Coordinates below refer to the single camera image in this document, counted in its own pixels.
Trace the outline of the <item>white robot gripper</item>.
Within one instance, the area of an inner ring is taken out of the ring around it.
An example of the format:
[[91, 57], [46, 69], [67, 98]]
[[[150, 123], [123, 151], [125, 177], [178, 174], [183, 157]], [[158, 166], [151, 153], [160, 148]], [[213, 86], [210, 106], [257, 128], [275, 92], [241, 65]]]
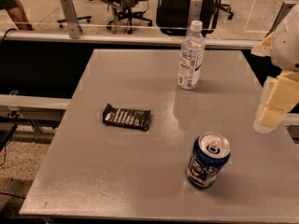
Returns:
[[253, 129], [257, 133], [271, 133], [299, 103], [299, 5], [296, 4], [276, 29], [256, 45], [251, 53], [268, 56], [282, 71], [268, 77], [263, 84], [260, 104], [255, 113]]

